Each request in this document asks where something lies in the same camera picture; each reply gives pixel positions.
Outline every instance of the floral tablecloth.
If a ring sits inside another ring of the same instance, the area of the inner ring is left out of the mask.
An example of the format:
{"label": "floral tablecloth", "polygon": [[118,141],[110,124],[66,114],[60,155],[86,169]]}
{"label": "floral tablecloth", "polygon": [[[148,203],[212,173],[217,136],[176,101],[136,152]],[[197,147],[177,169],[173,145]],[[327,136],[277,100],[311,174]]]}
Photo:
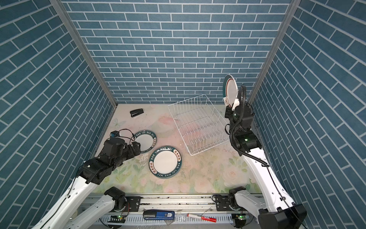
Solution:
{"label": "floral tablecloth", "polygon": [[[224,105],[215,106],[224,112]],[[130,111],[138,108],[143,108],[144,113],[131,118]],[[167,105],[118,105],[97,154],[109,133],[123,128],[134,133],[151,130],[157,135],[157,143],[150,152],[125,161],[94,192],[115,186],[126,193],[227,193],[231,188],[244,186],[251,193],[261,193],[249,167],[229,142],[190,156]],[[121,135],[131,137],[128,131],[121,131]],[[148,161],[155,149],[165,145],[179,150],[182,167],[174,177],[160,179],[150,172]]]}

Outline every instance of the red and white marker pen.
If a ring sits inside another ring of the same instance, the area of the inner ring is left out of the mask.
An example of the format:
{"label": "red and white marker pen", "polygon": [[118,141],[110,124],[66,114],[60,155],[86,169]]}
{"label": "red and white marker pen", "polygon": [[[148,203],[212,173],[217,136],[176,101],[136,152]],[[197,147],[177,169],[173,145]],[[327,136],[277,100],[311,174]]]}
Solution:
{"label": "red and white marker pen", "polygon": [[195,214],[192,214],[192,213],[188,213],[188,217],[196,218],[196,219],[202,219],[202,220],[206,220],[206,221],[210,221],[210,222],[216,223],[216,219],[215,218],[209,218],[209,217],[199,216],[199,215],[195,215]]}

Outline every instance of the white plate with green rim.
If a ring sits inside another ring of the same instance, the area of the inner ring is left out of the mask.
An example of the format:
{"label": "white plate with green rim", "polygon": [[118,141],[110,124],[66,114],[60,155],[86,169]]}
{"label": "white plate with green rim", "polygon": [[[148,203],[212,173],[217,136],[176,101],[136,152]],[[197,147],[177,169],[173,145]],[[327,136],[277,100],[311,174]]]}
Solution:
{"label": "white plate with green rim", "polygon": [[232,75],[226,75],[223,84],[223,97],[225,106],[232,107],[236,97],[238,95],[238,86]]}
{"label": "white plate with green rim", "polygon": [[172,146],[163,146],[155,150],[149,159],[149,168],[154,176],[168,179],[177,174],[182,166],[179,151]]}
{"label": "white plate with green rim", "polygon": [[141,153],[147,153],[156,145],[156,134],[151,130],[142,130],[135,134],[135,142],[141,144]]}

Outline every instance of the dish rack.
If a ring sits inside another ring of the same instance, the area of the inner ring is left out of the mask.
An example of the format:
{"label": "dish rack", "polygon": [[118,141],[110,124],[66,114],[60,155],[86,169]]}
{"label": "dish rack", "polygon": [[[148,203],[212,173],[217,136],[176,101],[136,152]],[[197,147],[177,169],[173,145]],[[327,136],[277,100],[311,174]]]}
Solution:
{"label": "dish rack", "polygon": [[228,123],[207,95],[199,95],[168,105],[170,114],[191,156],[229,140]]}

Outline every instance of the rack wire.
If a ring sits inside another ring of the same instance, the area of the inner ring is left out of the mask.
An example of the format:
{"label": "rack wire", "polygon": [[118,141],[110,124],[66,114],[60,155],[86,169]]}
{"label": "rack wire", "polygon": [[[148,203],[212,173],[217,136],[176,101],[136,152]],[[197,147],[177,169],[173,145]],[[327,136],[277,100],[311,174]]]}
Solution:
{"label": "rack wire", "polygon": [[228,123],[207,95],[199,95],[168,105],[170,114],[191,156],[229,140]]}

